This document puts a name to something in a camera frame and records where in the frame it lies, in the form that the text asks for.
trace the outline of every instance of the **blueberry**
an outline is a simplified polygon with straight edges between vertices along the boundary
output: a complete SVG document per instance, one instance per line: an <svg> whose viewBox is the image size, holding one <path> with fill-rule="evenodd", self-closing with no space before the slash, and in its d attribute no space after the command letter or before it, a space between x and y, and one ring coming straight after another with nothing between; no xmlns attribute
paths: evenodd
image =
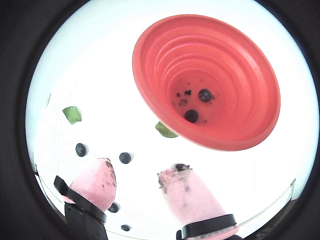
<svg viewBox="0 0 320 240"><path fill-rule="evenodd" d="M184 107L185 105L187 105L187 103L188 103L187 99L184 99L184 98L183 98L183 99L180 100L179 106L180 106L180 107Z"/></svg>
<svg viewBox="0 0 320 240"><path fill-rule="evenodd" d="M183 164L183 163L177 163L177 164L175 165L175 168L178 170L178 172L179 172L179 171L183 171L183 170L186 169L186 165Z"/></svg>
<svg viewBox="0 0 320 240"><path fill-rule="evenodd" d="M111 207L108 208L108 211L111 213L117 213L120 209L120 205L116 202L112 203Z"/></svg>
<svg viewBox="0 0 320 240"><path fill-rule="evenodd" d="M190 96L190 95L191 95L191 90L190 90L190 89L189 89L189 90L186 90L186 91L184 92L184 95Z"/></svg>
<svg viewBox="0 0 320 240"><path fill-rule="evenodd" d="M196 110L190 109L186 111L186 113L184 114L184 118L185 120L194 124L196 121L198 121L199 114Z"/></svg>
<svg viewBox="0 0 320 240"><path fill-rule="evenodd" d="M121 226L121 229L122 229L123 231L128 232L128 231L130 231L131 226L129 226L129 225L122 225L122 226Z"/></svg>
<svg viewBox="0 0 320 240"><path fill-rule="evenodd" d="M123 152L120 154L119 159L123 164L128 164L131 162L131 155L130 153Z"/></svg>
<svg viewBox="0 0 320 240"><path fill-rule="evenodd" d="M209 102L211 99L215 98L208 89L200 90L198 96L199 99L204 103Z"/></svg>
<svg viewBox="0 0 320 240"><path fill-rule="evenodd" d="M87 154L87 148L84 144L78 143L75 146L75 152L79 157L84 157Z"/></svg>

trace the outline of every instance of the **green leaf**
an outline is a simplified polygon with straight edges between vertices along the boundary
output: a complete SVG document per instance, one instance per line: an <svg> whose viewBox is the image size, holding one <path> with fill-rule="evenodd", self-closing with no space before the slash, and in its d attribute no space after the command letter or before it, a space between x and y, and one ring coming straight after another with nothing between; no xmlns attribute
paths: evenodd
<svg viewBox="0 0 320 240"><path fill-rule="evenodd" d="M76 106L68 106L63 109L62 112L70 124L75 124L76 122L82 121L81 112Z"/></svg>
<svg viewBox="0 0 320 240"><path fill-rule="evenodd" d="M155 125L155 129L157 129L159 131L159 133L164 136L165 138L176 138L178 137L177 134L175 134L174 132L172 132L171 130L169 130L165 125L163 125L162 122L158 122L156 125Z"/></svg>
<svg viewBox="0 0 320 240"><path fill-rule="evenodd" d="M50 101L50 97L51 97L51 93L50 93L50 95L48 96L48 98L45 101L45 107L48 107L48 104L49 104L49 101Z"/></svg>

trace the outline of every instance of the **dirt particle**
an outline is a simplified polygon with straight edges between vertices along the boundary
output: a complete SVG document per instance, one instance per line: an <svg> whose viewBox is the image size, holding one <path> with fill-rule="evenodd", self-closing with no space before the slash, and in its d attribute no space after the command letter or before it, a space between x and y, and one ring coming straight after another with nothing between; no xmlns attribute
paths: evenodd
<svg viewBox="0 0 320 240"><path fill-rule="evenodd" d="M186 96L190 96L190 95L191 95L191 93L192 93L192 91L189 89L189 90L186 90L186 91L184 92L184 95L186 95Z"/></svg>

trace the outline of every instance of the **red bowl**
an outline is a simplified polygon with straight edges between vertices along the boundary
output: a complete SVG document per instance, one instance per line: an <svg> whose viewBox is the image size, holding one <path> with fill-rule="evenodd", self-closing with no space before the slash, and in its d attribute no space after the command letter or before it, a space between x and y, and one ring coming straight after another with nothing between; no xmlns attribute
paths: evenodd
<svg viewBox="0 0 320 240"><path fill-rule="evenodd" d="M132 67L151 110L173 132L201 146L248 149L277 123L280 91L270 63L225 22L191 14L164 18L138 39ZM209 101L199 98L202 89L211 92ZM196 122L185 119L188 110L198 113Z"/></svg>

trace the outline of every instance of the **white surface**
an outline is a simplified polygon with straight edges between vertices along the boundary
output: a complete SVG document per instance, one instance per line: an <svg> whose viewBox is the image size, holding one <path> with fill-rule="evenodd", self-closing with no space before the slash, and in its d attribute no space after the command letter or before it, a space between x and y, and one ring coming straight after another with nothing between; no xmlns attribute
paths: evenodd
<svg viewBox="0 0 320 240"><path fill-rule="evenodd" d="M178 14L224 21L250 37L268 58L278 79L281 109L273 132L261 144L222 152L182 137L167 139L156 131L158 119L135 86L132 52L147 27ZM82 122L74 125L62 112L72 105L82 112ZM96 157L110 158L121 210L107 212L106 229L141 239L174 239L181 228L166 208L156 175L175 162L190 164L238 223L269 206L294 178L293 199L298 198L314 163L318 125L315 87L301 51L285 28L252 0L92 0L66 21L45 49L26 110L30 157L34 152L48 188L60 197L53 186L56 175L70 184ZM88 156L76 155L77 143L88 145ZM122 152L133 153L133 162L120 163ZM122 231L122 224L132 230Z"/></svg>

